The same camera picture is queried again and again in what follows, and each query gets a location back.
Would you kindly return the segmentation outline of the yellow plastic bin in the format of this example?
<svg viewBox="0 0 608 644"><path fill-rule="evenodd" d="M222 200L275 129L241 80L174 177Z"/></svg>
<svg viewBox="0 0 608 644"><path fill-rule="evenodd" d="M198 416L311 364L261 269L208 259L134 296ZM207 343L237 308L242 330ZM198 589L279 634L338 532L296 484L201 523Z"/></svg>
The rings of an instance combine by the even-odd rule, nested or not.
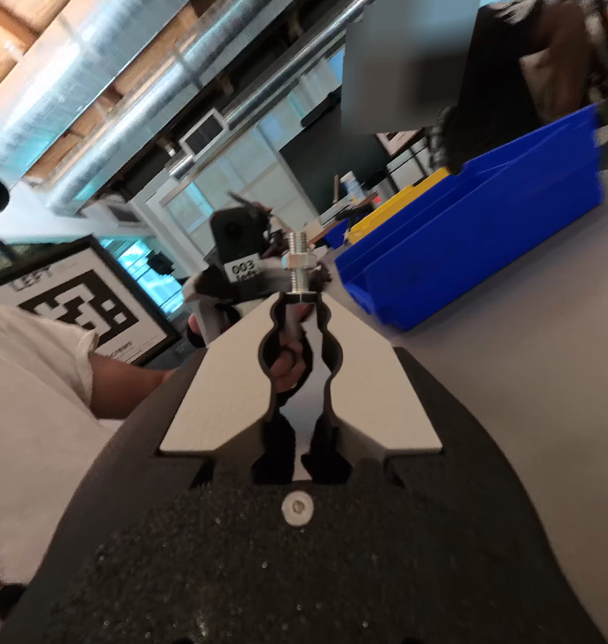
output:
<svg viewBox="0 0 608 644"><path fill-rule="evenodd" d="M387 202L378 206L371 214L348 229L344 235L345 243L351 245L356 244L378 228L378 226L403 210L407 205L450 176L450 174L447 167L441 167L421 181L417 186L405 187Z"/></svg>

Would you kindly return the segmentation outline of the white bottle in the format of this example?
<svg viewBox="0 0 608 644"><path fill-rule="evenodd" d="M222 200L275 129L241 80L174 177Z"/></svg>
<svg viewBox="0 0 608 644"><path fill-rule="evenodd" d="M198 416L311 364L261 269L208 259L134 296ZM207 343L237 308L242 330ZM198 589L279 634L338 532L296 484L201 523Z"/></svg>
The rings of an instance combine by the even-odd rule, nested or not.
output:
<svg viewBox="0 0 608 644"><path fill-rule="evenodd" d="M348 171L346 174L341 176L340 183L352 204L359 205L364 200L365 194L363 187L357 180L353 171Z"/></svg>

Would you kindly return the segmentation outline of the black video bar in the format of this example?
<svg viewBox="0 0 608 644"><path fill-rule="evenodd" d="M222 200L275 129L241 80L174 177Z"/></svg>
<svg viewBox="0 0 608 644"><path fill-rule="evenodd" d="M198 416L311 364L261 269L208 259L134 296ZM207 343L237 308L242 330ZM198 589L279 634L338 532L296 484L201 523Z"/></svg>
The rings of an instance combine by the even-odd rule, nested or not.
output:
<svg viewBox="0 0 608 644"><path fill-rule="evenodd" d="M311 127L320 118L334 110L341 103L341 88L327 94L326 98L316 105L301 121L300 126L303 130Z"/></svg>

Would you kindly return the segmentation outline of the person's left hand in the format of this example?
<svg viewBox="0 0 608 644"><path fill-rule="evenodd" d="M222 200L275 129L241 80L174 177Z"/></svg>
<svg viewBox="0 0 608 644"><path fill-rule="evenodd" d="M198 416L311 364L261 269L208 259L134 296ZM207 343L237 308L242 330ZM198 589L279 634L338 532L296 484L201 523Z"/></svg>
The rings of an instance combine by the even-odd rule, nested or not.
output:
<svg viewBox="0 0 608 644"><path fill-rule="evenodd" d="M313 311L311 303L286 305L284 325L279 332L280 352L270 366L279 395L294 393L312 371L312 348L302 325Z"/></svg>

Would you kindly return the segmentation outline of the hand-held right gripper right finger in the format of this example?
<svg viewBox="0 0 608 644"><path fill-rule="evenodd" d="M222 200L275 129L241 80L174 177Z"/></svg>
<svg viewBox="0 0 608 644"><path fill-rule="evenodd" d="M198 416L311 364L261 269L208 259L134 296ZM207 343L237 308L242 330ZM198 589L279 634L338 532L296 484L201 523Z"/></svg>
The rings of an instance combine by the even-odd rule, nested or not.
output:
<svg viewBox="0 0 608 644"><path fill-rule="evenodd" d="M328 294L318 298L330 371L324 414L339 453L440 453L443 445L391 343Z"/></svg>

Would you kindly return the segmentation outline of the large silver duct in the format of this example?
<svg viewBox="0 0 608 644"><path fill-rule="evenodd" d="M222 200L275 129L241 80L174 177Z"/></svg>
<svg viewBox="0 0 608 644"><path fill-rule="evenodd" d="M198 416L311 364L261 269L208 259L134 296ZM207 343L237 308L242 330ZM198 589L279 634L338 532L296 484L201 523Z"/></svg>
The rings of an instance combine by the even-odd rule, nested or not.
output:
<svg viewBox="0 0 608 644"><path fill-rule="evenodd" d="M70 1L0 84L0 181L18 182L187 1Z"/></svg>

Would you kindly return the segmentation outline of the black wall screen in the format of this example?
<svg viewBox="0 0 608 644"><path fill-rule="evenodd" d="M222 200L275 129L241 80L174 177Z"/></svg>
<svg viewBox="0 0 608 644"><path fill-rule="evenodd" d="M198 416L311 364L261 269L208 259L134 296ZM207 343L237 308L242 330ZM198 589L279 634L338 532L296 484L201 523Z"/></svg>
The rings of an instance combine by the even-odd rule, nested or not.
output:
<svg viewBox="0 0 608 644"><path fill-rule="evenodd" d="M279 150L318 214L333 205L335 176L353 171L363 187L373 188L391 159L376 135L343 131L341 117L340 103Z"/></svg>

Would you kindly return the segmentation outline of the silver pipe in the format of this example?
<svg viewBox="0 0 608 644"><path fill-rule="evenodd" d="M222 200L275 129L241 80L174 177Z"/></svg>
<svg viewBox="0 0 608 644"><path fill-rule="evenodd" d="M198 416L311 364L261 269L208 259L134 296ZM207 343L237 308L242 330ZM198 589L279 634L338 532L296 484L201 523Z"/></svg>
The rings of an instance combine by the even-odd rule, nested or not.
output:
<svg viewBox="0 0 608 644"><path fill-rule="evenodd" d="M345 44L348 26L360 21L364 9L370 4L371 1L349 1L342 8L327 13L299 43L280 56L226 107L222 116L228 127L227 133L202 152L180 153L177 160L166 165L169 176L179 180L190 173L197 173L212 157L231 146L290 92L320 58L331 55Z"/></svg>

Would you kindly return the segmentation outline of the person's white shirt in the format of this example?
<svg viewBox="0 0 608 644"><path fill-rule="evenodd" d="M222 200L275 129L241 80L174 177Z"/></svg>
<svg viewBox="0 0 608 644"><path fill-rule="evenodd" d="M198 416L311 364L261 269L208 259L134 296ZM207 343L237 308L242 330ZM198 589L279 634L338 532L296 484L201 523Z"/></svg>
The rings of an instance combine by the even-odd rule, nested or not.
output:
<svg viewBox="0 0 608 644"><path fill-rule="evenodd" d="M0 305L0 577L29 582L111 438L90 412L97 334Z"/></svg>

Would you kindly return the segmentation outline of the silver bolt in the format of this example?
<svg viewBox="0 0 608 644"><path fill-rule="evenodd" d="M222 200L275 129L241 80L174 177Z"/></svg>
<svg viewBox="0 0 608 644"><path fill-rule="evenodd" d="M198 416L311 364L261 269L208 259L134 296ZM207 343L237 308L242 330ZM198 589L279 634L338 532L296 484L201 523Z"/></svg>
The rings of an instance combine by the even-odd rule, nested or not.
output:
<svg viewBox="0 0 608 644"><path fill-rule="evenodd" d="M287 253L313 253L308 244L306 232L291 232L288 236ZM313 303L317 299L316 292L310 286L312 270L290 271L290 292L284 294L287 304Z"/></svg>

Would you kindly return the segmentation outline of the white air vent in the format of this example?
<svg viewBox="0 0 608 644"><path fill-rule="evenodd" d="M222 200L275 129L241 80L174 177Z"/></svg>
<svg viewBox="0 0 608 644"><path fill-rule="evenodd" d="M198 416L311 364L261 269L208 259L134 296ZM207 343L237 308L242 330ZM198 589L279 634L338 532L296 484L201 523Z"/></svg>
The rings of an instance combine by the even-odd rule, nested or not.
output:
<svg viewBox="0 0 608 644"><path fill-rule="evenodd" d="M179 145L187 157L198 158L229 134L226 119L212 108L180 138Z"/></svg>

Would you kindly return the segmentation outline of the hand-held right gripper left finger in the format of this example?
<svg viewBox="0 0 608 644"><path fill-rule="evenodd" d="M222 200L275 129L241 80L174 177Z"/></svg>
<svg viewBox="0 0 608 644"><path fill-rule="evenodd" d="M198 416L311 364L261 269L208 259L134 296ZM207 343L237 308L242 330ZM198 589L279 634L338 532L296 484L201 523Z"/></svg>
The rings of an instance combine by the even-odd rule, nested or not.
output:
<svg viewBox="0 0 608 644"><path fill-rule="evenodd" d="M272 294L208 346L166 432L161 453L263 453L263 424L275 407L266 341L277 329Z"/></svg>

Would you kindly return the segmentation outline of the person's left forearm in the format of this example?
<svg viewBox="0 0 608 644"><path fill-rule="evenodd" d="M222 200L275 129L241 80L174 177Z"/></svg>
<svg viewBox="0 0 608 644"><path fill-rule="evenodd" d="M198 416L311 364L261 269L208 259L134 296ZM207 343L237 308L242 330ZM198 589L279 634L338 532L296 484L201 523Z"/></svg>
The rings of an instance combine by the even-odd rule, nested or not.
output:
<svg viewBox="0 0 608 644"><path fill-rule="evenodd" d="M99 354L90 355L90 410L99 420L122 421L176 370L152 370Z"/></svg>

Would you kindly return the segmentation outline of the small blue plastic bin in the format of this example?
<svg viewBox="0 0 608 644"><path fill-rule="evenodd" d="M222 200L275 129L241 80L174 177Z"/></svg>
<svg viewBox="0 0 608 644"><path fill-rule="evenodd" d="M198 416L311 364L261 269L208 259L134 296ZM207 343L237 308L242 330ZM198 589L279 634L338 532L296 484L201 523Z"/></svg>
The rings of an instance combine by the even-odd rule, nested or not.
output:
<svg viewBox="0 0 608 644"><path fill-rule="evenodd" d="M325 231L323 236L324 243L331 249L338 249L344 245L346 231L349 227L349 219L345 218L337 221L332 228Z"/></svg>

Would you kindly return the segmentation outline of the framed marker poster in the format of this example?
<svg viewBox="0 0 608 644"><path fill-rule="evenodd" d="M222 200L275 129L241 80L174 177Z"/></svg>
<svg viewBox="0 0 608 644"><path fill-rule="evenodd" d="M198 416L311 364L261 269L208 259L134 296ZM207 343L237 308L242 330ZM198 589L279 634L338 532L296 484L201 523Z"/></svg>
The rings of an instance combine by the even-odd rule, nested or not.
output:
<svg viewBox="0 0 608 644"><path fill-rule="evenodd" d="M161 308L94 236L0 270L0 304L97 334L97 351L146 366L179 342Z"/></svg>

